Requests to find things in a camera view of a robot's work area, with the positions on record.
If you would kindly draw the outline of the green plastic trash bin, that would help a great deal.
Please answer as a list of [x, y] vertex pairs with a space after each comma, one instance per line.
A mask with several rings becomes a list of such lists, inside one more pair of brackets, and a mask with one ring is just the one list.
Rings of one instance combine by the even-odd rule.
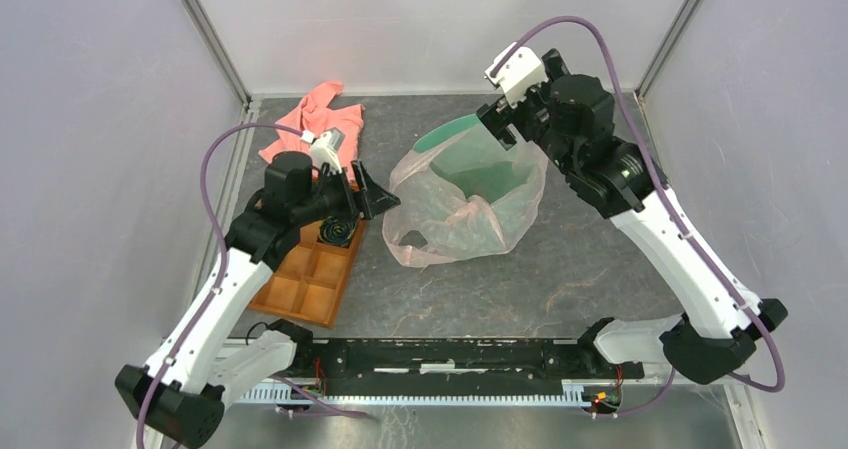
[[505, 149], [474, 114], [451, 120], [421, 137], [413, 151], [423, 154], [441, 146], [429, 163], [441, 179], [465, 198], [479, 196], [492, 204], [530, 181], [538, 168], [529, 153], [514, 145]]

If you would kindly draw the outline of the pink plastic trash bag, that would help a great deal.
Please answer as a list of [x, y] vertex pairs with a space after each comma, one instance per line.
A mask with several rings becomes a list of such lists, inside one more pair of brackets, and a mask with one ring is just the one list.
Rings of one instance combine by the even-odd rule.
[[490, 204], [465, 198], [439, 178], [429, 163], [441, 146], [408, 152], [391, 171], [389, 190], [401, 205], [383, 218], [383, 240], [402, 266], [424, 268], [512, 251], [535, 222], [546, 184], [548, 159], [534, 144], [518, 140], [538, 168], [530, 181]]

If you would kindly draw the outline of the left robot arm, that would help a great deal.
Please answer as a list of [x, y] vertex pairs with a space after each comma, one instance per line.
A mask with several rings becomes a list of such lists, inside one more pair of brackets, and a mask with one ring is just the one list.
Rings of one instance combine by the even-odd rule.
[[125, 365], [115, 378], [138, 423], [138, 446], [151, 428], [184, 448], [200, 448], [253, 386], [282, 370], [297, 377], [312, 368], [313, 348], [276, 329], [222, 362], [216, 358], [303, 227], [331, 217], [371, 220], [400, 205], [360, 161], [352, 171], [316, 167], [301, 152], [282, 152], [266, 167], [263, 187], [232, 221], [211, 274], [175, 329], [142, 366]]

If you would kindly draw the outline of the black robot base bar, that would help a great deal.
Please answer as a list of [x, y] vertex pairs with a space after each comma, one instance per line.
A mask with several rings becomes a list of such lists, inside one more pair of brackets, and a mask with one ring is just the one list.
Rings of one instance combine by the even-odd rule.
[[639, 363], [612, 364], [573, 339], [315, 339], [298, 347], [289, 378], [315, 378], [328, 396], [534, 396], [563, 381], [636, 380]]

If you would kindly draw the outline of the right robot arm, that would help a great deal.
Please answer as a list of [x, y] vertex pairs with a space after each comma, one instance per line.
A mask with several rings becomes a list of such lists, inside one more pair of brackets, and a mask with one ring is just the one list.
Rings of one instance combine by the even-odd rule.
[[787, 308], [748, 290], [687, 226], [665, 175], [615, 134], [614, 96], [596, 77], [569, 72], [556, 50], [512, 45], [485, 75], [501, 91], [477, 112], [486, 129], [505, 147], [539, 147], [569, 188], [642, 251], [683, 309], [664, 319], [599, 320], [580, 338], [580, 369], [602, 377], [617, 364], [666, 363], [699, 384], [738, 376]]

